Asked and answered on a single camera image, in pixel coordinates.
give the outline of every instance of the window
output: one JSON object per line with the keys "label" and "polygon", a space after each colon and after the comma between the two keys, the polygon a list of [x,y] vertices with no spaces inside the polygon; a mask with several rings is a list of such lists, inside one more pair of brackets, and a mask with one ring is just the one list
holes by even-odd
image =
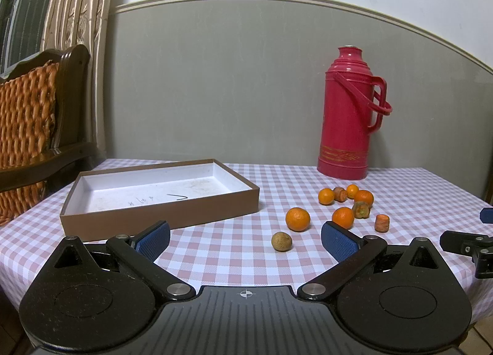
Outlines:
{"label": "window", "polygon": [[0,0],[0,72],[39,51],[50,0]]}

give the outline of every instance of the metal screw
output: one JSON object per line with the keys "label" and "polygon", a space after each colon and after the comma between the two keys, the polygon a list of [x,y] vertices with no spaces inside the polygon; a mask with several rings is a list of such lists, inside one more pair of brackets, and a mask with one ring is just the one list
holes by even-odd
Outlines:
{"label": "metal screw", "polygon": [[190,292],[191,288],[188,284],[175,283],[171,284],[166,288],[166,291],[173,296],[185,295]]}
{"label": "metal screw", "polygon": [[321,295],[325,292],[325,287],[322,284],[310,283],[303,285],[301,289],[305,294],[314,297],[315,295]]}

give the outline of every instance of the table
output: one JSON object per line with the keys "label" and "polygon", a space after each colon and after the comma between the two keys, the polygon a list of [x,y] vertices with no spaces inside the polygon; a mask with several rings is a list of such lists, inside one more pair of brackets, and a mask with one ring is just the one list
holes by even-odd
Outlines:
{"label": "table", "polygon": [[[162,163],[151,160],[108,159],[98,169]],[[325,187],[346,187],[317,172],[315,167],[229,164],[233,170],[260,186],[260,211],[235,219],[175,229],[168,249],[156,263],[193,285],[291,285],[297,288],[337,262],[325,251],[320,230],[339,206],[323,206],[317,193]],[[372,214],[356,220],[358,236],[377,234],[389,244],[408,244],[416,236],[428,237],[439,248],[446,229],[493,235],[493,225],[479,220],[485,202],[422,168],[372,169],[357,181],[375,195]],[[14,306],[33,282],[46,259],[64,236],[59,220],[71,185],[53,194],[28,212],[0,228],[0,284]],[[306,209],[312,219],[302,233],[290,232],[284,216],[294,207]],[[373,229],[376,214],[390,216],[388,233]],[[271,237],[289,233],[293,248],[276,252]],[[493,279],[474,278],[470,258],[441,251],[473,306],[473,321],[493,314]]]}

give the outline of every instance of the orange woven cushion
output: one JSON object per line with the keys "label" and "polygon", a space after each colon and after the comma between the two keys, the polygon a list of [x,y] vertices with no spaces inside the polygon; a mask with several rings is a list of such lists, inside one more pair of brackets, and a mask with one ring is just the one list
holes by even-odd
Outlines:
{"label": "orange woven cushion", "polygon": [[[0,169],[28,164],[49,149],[55,127],[55,76],[49,61],[0,85]],[[0,193],[0,226],[45,195],[45,181]]]}

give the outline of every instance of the brown box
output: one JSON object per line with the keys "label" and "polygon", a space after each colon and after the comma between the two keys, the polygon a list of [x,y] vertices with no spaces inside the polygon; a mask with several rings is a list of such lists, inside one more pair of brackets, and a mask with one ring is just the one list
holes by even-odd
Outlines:
{"label": "brown box", "polygon": [[133,236],[159,220],[172,229],[258,211],[260,188],[217,160],[79,174],[60,212],[66,235],[99,241]]}

